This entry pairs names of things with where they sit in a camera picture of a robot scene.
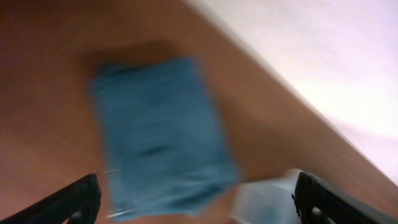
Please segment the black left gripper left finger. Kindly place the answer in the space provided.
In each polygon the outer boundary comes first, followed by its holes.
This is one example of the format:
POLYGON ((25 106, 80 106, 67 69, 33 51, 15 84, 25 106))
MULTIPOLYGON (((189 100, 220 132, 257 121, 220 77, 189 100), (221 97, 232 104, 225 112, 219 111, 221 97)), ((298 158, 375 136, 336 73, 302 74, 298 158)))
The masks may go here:
POLYGON ((94 224, 101 206, 96 174, 88 174, 35 204, 1 220, 1 224, 94 224))

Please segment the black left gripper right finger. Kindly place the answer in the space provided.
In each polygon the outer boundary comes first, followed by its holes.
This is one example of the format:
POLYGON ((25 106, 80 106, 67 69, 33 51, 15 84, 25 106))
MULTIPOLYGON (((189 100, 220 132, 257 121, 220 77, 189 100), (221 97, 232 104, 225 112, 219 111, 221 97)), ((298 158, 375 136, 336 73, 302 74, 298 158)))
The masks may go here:
POLYGON ((396 217, 370 207, 309 172, 298 174, 292 198, 302 223, 397 224, 396 217))

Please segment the dark blue jeans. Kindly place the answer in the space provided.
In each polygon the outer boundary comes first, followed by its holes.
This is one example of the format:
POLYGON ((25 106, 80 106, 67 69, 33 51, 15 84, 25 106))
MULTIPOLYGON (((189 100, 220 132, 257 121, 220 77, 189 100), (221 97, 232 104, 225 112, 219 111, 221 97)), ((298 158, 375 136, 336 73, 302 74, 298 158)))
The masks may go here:
POLYGON ((91 92, 113 211, 196 215, 240 180, 197 60, 98 68, 91 92))

